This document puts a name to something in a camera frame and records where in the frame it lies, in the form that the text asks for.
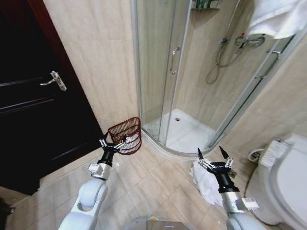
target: laundry basket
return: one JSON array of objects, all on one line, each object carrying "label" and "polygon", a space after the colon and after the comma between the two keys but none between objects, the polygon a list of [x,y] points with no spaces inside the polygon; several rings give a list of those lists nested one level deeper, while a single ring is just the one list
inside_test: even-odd
[{"label": "laundry basket", "polygon": [[120,154],[130,155],[141,147],[141,121],[138,117],[130,118],[127,121],[113,126],[108,129],[108,132],[115,144],[120,143],[124,136],[127,136],[127,146],[119,152]]}]

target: bidet seat control panel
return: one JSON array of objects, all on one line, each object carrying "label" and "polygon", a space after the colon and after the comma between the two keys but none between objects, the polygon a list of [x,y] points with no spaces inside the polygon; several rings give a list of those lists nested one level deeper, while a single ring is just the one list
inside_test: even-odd
[{"label": "bidet seat control panel", "polygon": [[289,147],[290,145],[283,141],[272,141],[261,156],[260,163],[266,167],[272,167],[276,160],[289,150]]}]

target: shower hose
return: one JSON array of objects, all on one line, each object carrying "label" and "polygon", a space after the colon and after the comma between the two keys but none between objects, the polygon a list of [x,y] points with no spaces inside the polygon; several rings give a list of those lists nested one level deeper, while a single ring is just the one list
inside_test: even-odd
[{"label": "shower hose", "polygon": [[[239,49],[236,54],[235,54],[235,57],[230,61],[228,62],[227,64],[225,65],[222,65],[221,64],[221,59],[222,59],[222,49],[223,47],[225,46],[225,44],[221,44],[217,53],[216,53],[216,56],[215,56],[215,64],[213,66],[213,68],[209,71],[209,73],[206,75],[206,82],[208,84],[213,84],[216,82],[216,80],[219,78],[219,75],[220,75],[220,68],[224,68],[224,67],[228,67],[230,66],[231,64],[234,63],[234,61],[240,56],[240,54],[242,53],[243,49]],[[210,75],[213,73],[213,71],[215,70],[215,68],[217,68],[216,70],[216,75],[215,75],[215,78],[210,81]]]}]

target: door handle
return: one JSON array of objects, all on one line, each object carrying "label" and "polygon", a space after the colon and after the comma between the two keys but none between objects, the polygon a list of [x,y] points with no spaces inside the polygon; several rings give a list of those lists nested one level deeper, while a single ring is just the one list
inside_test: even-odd
[{"label": "door handle", "polygon": [[59,76],[59,73],[58,72],[55,72],[55,71],[52,71],[50,73],[50,75],[53,77],[52,80],[48,81],[48,82],[45,82],[45,83],[40,83],[41,86],[45,86],[45,85],[49,85],[53,82],[56,82],[59,86],[59,88],[62,90],[62,91],[66,91],[67,90],[67,87],[66,85],[64,84],[64,82],[62,81],[61,77]]},{"label": "door handle", "polygon": [[172,52],[171,69],[170,69],[170,71],[171,71],[171,73],[172,73],[173,75],[175,75],[175,74],[177,73],[177,70],[173,70],[173,69],[174,69],[174,68],[173,68],[173,65],[174,65],[174,56],[175,56],[176,52],[179,51],[179,50],[180,50],[180,46],[177,46],[177,47],[173,50],[173,52]]},{"label": "door handle", "polygon": [[271,71],[271,69],[276,65],[277,61],[280,59],[281,55],[282,55],[282,52],[281,50],[274,50],[272,51],[272,54],[276,54],[277,55],[277,58],[274,60],[274,62],[272,62],[272,64],[270,65],[270,67],[267,69],[267,71],[265,71],[265,73],[262,75],[262,76],[256,76],[255,78],[257,79],[263,79],[265,78],[269,72]]}]

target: dark wooden door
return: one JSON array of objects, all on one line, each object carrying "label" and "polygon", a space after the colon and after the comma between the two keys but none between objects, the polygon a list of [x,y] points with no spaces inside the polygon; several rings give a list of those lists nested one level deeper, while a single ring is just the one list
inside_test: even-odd
[{"label": "dark wooden door", "polygon": [[[26,194],[99,147],[101,129],[42,0],[1,1],[0,185]],[[50,72],[59,73],[62,91]]]}]

